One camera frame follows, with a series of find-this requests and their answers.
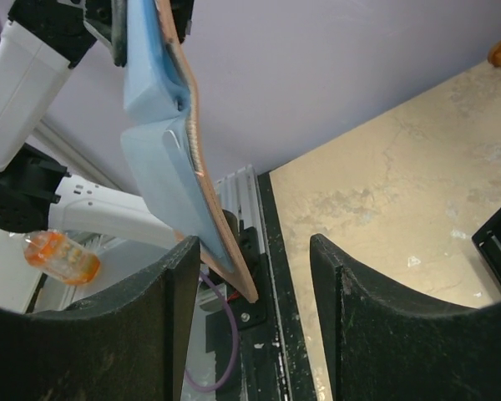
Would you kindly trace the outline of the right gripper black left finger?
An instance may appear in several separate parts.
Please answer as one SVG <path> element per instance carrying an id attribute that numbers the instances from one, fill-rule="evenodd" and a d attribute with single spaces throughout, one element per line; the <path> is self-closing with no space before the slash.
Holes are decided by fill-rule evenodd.
<path id="1" fill-rule="evenodd" d="M 186 237 L 62 311 L 0 308 L 0 400 L 177 400 L 200 271 Z"/>

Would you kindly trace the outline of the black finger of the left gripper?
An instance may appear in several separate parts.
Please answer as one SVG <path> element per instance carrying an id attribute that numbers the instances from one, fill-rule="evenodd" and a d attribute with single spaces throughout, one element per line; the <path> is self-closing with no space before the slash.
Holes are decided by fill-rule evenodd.
<path id="1" fill-rule="evenodd" d="M 118 67 L 127 63 L 127 6 L 126 0 L 86 0 L 83 24 L 111 53 Z"/>

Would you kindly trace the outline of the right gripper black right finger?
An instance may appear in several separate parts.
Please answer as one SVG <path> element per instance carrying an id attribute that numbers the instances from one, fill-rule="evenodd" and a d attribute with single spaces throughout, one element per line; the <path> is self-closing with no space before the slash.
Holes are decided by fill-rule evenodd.
<path id="1" fill-rule="evenodd" d="M 335 400 L 501 400 L 501 301 L 430 297 L 321 234 L 310 263 Z"/>

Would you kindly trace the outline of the pink leather card holder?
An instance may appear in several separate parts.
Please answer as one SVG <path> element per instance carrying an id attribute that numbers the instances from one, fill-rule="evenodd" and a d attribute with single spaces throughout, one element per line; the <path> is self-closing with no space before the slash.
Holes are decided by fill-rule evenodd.
<path id="1" fill-rule="evenodd" d="M 168 1 L 127 4 L 124 157 L 149 212 L 175 239 L 200 238 L 202 260 L 248 302 L 258 291 L 207 170 L 198 84 Z"/>

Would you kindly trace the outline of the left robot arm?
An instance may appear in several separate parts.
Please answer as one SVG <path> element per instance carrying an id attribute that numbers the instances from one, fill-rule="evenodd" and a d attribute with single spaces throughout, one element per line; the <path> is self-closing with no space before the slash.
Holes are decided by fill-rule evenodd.
<path id="1" fill-rule="evenodd" d="M 16 1 L 0 20 L 0 230 L 86 231 L 171 248 L 143 199 L 72 174 L 28 143 L 73 70 L 100 41 L 127 63 L 125 1 Z"/>

